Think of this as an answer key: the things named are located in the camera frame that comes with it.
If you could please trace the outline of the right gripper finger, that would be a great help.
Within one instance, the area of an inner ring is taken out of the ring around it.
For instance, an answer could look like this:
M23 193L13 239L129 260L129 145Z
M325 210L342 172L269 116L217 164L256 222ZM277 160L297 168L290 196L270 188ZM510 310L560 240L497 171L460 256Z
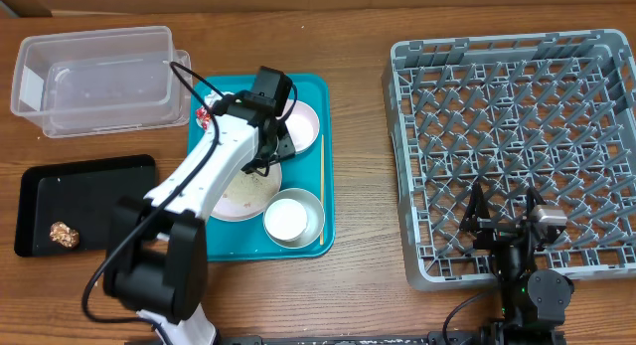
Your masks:
M526 193L526 215L528 221L537 221L540 218L540 211L543 209L545 200L534 187L529 187Z
M483 189L478 182L472 185L466 212L461 219L459 230L463 232L480 232L491 222Z

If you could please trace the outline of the large white plate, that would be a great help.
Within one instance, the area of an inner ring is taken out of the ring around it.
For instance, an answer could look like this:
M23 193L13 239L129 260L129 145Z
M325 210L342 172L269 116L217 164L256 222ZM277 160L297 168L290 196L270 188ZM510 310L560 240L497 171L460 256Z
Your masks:
M269 169L266 177L239 171L214 207L211 216L227 222L241 222L264 211L271 198L278 193L282 182L279 164Z

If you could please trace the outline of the white napkin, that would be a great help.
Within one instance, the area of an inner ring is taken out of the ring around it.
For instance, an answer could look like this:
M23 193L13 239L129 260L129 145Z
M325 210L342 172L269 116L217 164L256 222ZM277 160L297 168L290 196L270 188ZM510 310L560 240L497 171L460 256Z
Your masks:
M217 93L211 91L204 97L205 104L201 106L203 111L211 110L214 114L223 115L228 112L232 102L235 101L235 95L228 91Z

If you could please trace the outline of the red snack wrapper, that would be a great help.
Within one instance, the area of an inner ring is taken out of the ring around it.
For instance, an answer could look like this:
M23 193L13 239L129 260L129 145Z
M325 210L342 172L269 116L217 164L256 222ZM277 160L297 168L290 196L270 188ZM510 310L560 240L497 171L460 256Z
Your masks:
M203 129L203 130L207 130L210 123L211 123L211 117L208 114L206 108L204 106L199 107L196 112L195 112L195 116L196 116L196 122L197 124Z

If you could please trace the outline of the brown food scrap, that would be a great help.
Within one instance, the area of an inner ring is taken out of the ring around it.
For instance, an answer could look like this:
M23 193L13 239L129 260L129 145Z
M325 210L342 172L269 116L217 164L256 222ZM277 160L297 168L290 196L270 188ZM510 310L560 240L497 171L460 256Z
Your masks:
M63 222L51 225L49 237L52 242L66 249L74 249L80 244L80 233Z

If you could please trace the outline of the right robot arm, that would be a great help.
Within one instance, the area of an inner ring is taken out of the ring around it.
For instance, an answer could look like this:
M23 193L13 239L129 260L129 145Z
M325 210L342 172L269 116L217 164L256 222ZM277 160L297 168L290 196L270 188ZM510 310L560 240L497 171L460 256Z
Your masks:
M495 261L498 284L457 306L462 309L495 291L501 294L501 319L483 326L474 344L564 344L557 328L574 293L573 282L552 269L540 269L535 251L556 242L566 228L564 211L546 203L533 187L527 190L526 213L517 221L496 221L489 214L479 183L471 189L460 230L475 237L473 248Z

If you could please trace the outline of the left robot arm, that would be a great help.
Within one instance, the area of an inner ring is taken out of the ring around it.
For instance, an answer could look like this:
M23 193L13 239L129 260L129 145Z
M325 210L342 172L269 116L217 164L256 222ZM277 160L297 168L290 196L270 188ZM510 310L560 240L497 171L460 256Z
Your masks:
M201 300L207 286L206 223L232 179L295 154L286 126L297 89L221 94L205 107L195 149L142 199L113 210L106 258L93 275L104 292L151 326L161 344L214 344Z

